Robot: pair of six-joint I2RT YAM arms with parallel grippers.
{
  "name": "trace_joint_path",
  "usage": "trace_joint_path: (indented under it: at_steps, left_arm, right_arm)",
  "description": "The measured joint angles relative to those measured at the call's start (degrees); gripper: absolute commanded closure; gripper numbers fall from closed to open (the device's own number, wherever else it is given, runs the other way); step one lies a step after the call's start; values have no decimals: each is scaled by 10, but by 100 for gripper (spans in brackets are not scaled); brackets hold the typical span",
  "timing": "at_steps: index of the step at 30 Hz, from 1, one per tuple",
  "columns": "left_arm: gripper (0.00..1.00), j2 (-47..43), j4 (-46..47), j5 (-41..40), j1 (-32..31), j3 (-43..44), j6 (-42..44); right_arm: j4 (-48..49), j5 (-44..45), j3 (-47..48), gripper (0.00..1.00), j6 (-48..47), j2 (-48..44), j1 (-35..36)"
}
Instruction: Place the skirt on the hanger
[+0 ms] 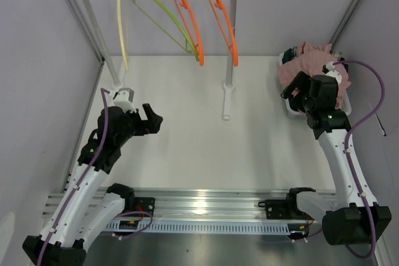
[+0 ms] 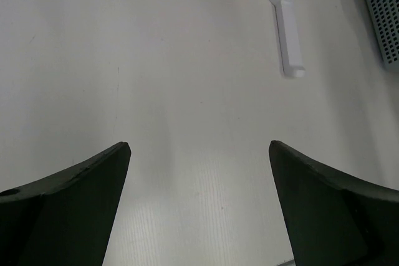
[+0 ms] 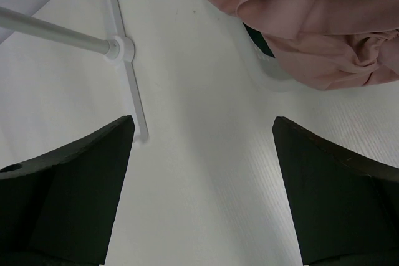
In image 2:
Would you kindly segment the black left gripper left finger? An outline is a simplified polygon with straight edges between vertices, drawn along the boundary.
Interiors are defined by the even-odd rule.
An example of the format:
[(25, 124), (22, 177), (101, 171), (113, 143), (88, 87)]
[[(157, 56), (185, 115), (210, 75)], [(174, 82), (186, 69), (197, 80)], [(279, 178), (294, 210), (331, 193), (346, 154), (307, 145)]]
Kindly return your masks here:
[(1, 265), (102, 265), (130, 157), (119, 142), (1, 192)]

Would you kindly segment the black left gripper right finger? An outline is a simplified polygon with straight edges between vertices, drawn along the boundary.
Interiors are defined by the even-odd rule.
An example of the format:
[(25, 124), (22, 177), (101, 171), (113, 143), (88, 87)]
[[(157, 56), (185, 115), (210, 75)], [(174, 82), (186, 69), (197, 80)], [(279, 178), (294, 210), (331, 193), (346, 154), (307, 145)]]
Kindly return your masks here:
[(296, 265), (398, 265), (398, 191), (272, 141), (269, 160)]

